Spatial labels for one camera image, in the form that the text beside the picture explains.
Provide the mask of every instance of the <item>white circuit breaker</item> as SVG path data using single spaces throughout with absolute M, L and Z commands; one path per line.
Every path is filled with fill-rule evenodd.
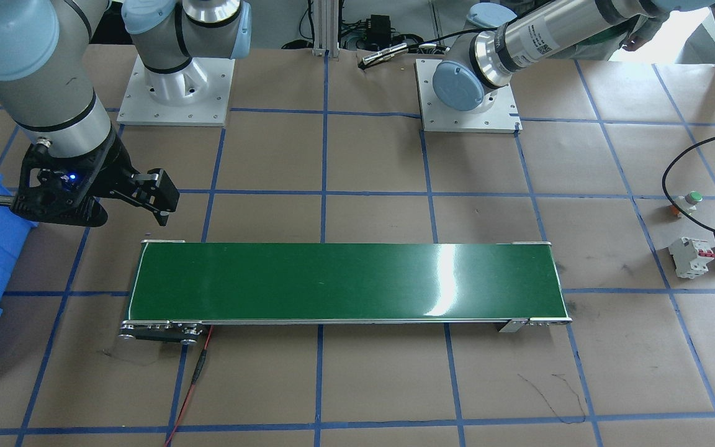
M 710 243 L 695 238 L 679 238 L 669 246 L 679 278 L 697 278 L 708 271 L 707 263 L 715 258 Z

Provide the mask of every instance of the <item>white mounting plate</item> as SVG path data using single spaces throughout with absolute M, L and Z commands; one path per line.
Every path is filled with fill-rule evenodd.
M 196 58 L 209 79 L 208 95 L 193 104 L 159 104 L 145 84 L 145 66 L 137 56 L 117 122 L 127 125 L 210 125 L 223 127 L 233 80 L 233 60 Z
M 440 59 L 416 59 L 418 97 L 423 130 L 428 132 L 513 133 L 522 129 L 517 104 L 507 85 L 493 95 L 493 107 L 479 106 L 472 111 L 457 111 L 443 104 L 432 88 L 432 76 Z

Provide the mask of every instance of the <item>blue joint cap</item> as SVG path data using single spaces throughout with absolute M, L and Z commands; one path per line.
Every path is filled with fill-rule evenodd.
M 664 12 L 670 11 L 694 11 L 695 9 L 711 6 L 715 0 L 652 0 Z
M 467 20 L 479 28 L 499 28 L 517 17 L 514 11 L 495 3 L 477 3 L 468 11 Z
M 54 54 L 59 38 L 60 23 L 49 0 L 0 2 L 0 81 L 35 73 Z
M 171 17 L 176 0 L 125 0 L 120 14 L 129 34 L 142 34 Z
M 443 104 L 458 111 L 471 111 L 485 98 L 479 78 L 462 63 L 445 60 L 434 69 L 432 88 Z
M 253 10 L 250 3 L 241 3 L 241 19 L 239 29 L 236 31 L 236 42 L 233 43 L 231 59 L 242 59 L 250 54 L 250 37 L 253 33 Z

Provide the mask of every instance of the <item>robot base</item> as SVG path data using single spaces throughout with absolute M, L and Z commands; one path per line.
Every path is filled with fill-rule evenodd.
M 517 113 L 515 97 L 507 85 L 485 97 L 492 100 L 493 107 L 481 105 L 473 111 L 457 111 L 443 104 L 432 88 L 434 69 L 438 59 L 416 59 L 415 74 L 418 78 L 418 96 L 421 104 L 423 130 L 428 132 L 477 132 L 514 133 L 522 128 Z
M 117 122 L 127 125 L 209 125 L 223 127 L 233 80 L 233 60 L 196 58 L 207 73 L 207 97 L 192 104 L 168 106 L 153 99 L 145 84 L 145 66 L 137 56 Z

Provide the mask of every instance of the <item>red wire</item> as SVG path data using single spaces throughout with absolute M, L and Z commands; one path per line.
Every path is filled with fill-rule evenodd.
M 208 349 L 208 342 L 211 340 L 211 333 L 214 331 L 214 326 L 209 326 L 209 333 L 208 336 L 206 336 L 206 343 L 204 343 L 204 348 L 202 351 L 206 351 Z M 195 384 L 190 384 L 189 389 L 187 390 L 187 395 L 184 397 L 184 403 L 181 404 L 181 411 L 178 413 L 178 418 L 176 419 L 176 424 L 175 427 L 173 427 L 173 430 L 170 432 L 170 436 L 168 436 L 167 441 L 164 442 L 164 447 L 168 447 L 170 445 L 170 442 L 173 441 L 173 436 L 176 436 L 176 431 L 178 431 L 178 427 L 181 425 L 182 419 L 184 419 L 184 413 L 187 412 L 187 406 L 189 405 L 189 398 L 192 396 L 192 391 L 195 390 Z

